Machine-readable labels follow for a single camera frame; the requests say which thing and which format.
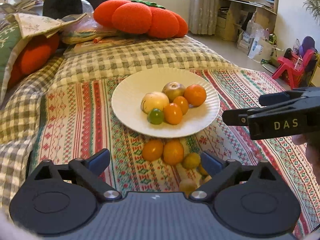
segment plate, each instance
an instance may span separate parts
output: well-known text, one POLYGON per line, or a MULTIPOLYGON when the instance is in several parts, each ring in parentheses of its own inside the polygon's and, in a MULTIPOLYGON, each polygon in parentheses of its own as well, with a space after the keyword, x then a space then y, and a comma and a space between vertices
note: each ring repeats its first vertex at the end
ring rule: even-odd
POLYGON ((113 92, 111 106, 116 117, 136 132, 157 138, 179 138, 210 125, 218 115, 220 100, 214 87, 196 74, 177 68, 153 68, 124 79, 113 92), (199 84, 204 87, 207 99, 201 106, 190 108, 178 125, 151 124, 140 108, 142 98, 147 93, 161 92, 169 82, 179 82, 185 87, 199 84))

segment green pillow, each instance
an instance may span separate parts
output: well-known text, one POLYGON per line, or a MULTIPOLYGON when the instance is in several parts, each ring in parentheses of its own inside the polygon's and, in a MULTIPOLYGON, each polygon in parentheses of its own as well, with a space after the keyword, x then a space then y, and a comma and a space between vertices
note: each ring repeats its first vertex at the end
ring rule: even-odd
POLYGON ((14 62, 28 44, 29 39, 22 39, 17 22, 0 30, 0 105, 7 92, 8 81, 14 62))

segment white logo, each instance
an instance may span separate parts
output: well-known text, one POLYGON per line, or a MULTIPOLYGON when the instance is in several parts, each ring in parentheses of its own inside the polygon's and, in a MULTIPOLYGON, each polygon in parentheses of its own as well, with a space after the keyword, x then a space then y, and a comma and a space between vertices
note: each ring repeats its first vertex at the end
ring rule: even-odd
POLYGON ((157 199, 157 198, 160 198, 160 196, 159 195, 155 195, 154 197, 151 197, 151 198, 157 199))

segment black circular cover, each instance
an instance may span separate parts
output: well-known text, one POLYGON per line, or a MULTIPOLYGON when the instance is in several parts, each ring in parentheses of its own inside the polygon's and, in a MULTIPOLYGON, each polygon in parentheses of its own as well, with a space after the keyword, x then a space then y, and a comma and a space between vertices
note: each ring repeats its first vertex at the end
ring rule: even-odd
POLYGON ((61 234, 87 222, 97 210, 94 195, 81 186, 55 179, 25 184, 14 196, 10 216, 40 235, 61 234))
POLYGON ((221 191, 214 209, 228 227, 257 237, 289 232, 300 216, 300 204, 289 188, 262 179, 221 191))

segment orange tomato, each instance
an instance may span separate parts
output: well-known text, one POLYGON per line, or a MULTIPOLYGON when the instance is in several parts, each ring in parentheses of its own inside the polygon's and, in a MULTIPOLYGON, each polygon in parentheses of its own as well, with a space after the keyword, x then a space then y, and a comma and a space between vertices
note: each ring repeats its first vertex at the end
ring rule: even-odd
POLYGON ((181 108, 175 104, 171 103, 168 104, 164 107, 163 109, 164 113, 164 119, 169 123, 169 124, 178 124, 182 120, 182 111, 181 108))
POLYGON ((163 143, 160 140, 148 141, 142 149, 142 157, 146 161, 153 162, 163 154, 163 143))
POLYGON ((186 88, 183 95, 189 104, 193 106, 200 106, 207 99, 205 89, 200 85, 191 85, 186 88))
POLYGON ((189 103, 184 97, 178 96, 173 100, 173 102, 180 106, 183 115, 185 115, 188 112, 189 103))
POLYGON ((184 148, 179 140, 172 140, 164 145, 163 160, 166 164, 174 166, 184 159, 184 148))

